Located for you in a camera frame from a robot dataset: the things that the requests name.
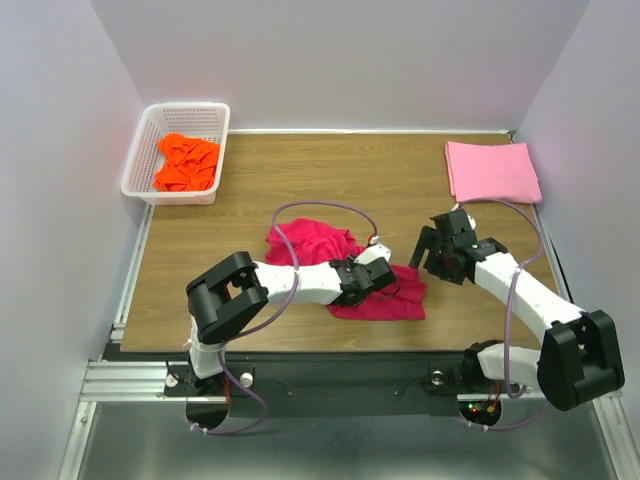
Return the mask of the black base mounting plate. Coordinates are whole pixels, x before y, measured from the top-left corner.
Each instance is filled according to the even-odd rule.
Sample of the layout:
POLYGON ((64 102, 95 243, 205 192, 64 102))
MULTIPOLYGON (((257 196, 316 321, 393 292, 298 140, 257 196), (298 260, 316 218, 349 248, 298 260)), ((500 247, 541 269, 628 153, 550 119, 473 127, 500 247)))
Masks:
POLYGON ((500 411, 499 381, 469 385, 463 355, 454 352, 276 353, 236 352, 227 367, 239 388, 219 374, 195 377, 183 354, 123 353, 107 361, 160 361, 165 400, 182 402, 188 420, 201 426, 226 418, 458 416, 500 411))

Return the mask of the folded light pink t-shirt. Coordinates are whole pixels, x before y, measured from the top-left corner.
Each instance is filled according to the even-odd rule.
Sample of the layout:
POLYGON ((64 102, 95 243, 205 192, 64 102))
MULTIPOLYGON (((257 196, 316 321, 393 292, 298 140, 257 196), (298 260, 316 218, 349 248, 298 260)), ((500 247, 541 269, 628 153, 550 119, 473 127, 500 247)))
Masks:
POLYGON ((475 145, 449 141, 445 158, 450 194, 459 203, 489 198, 522 204, 542 202, 539 179, 524 143, 475 145))

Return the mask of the white plastic laundry basket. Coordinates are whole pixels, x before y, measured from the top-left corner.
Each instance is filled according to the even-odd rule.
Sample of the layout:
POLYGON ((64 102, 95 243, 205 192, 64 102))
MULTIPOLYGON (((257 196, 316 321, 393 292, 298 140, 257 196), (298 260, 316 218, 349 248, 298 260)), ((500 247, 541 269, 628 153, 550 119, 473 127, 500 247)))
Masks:
POLYGON ((220 184, 230 108, 168 102, 140 119, 121 181, 123 195, 150 205, 209 205, 220 184))

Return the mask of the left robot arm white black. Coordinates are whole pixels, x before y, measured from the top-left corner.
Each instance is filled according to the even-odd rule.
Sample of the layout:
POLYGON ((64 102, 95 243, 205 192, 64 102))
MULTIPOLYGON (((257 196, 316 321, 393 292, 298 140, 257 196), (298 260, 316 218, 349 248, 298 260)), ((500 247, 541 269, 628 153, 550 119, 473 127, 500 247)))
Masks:
POLYGON ((267 305, 290 303, 355 307, 396 282, 390 250, 374 246, 357 257, 312 266, 255 262, 236 252, 186 287, 191 316, 188 382, 199 393, 215 392, 222 382, 219 354, 267 305))

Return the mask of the aluminium frame rail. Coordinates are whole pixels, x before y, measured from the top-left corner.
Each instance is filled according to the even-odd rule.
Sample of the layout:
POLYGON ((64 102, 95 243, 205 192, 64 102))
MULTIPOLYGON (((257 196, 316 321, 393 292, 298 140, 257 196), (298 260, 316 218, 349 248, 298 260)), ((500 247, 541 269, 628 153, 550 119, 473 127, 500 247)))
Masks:
MULTIPOLYGON (((151 228, 154 208, 143 210, 129 268, 117 304, 108 339, 120 342, 127 325, 129 310, 144 250, 151 228)), ((58 474, 60 479, 79 477, 91 428, 100 403, 164 401, 161 375, 166 372, 160 361, 90 361, 85 369, 81 392, 71 432, 58 474)))

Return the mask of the magenta red t-shirt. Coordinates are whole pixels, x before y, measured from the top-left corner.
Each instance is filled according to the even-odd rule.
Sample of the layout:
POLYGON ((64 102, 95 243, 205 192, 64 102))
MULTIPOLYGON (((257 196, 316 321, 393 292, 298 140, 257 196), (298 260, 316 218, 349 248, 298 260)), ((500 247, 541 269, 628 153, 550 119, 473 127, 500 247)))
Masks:
MULTIPOLYGON (((281 230, 290 241, 299 264, 312 266, 334 259, 343 260, 359 255, 364 248, 356 243, 347 229, 334 228, 326 223, 297 218, 282 224, 281 230)), ((341 319, 363 321, 423 320, 426 313, 423 299, 427 285, 416 270, 406 266, 392 267, 396 283, 375 292, 361 305, 343 307, 330 305, 329 312, 341 319)))

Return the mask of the orange t-shirt in basket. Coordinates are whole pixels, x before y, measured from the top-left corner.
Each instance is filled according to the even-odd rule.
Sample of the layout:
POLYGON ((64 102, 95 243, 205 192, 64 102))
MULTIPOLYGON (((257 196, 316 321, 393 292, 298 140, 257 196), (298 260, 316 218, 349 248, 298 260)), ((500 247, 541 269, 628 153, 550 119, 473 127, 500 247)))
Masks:
POLYGON ((155 174, 156 190, 180 193, 213 186, 220 157, 217 143, 172 132, 161 138, 157 147, 165 161, 155 174))

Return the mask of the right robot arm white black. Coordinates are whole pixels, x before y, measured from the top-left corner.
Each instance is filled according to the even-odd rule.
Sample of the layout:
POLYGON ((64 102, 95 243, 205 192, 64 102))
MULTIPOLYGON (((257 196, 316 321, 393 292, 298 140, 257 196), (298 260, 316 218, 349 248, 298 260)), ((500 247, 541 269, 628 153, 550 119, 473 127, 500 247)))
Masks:
POLYGON ((454 284, 471 281, 501 300, 540 343, 538 349, 504 340, 473 344, 460 366, 466 387, 482 390, 493 381, 530 387, 556 409, 568 411, 624 386, 613 319, 558 296, 497 240, 478 239, 465 210, 438 215, 423 227, 409 265, 454 284))

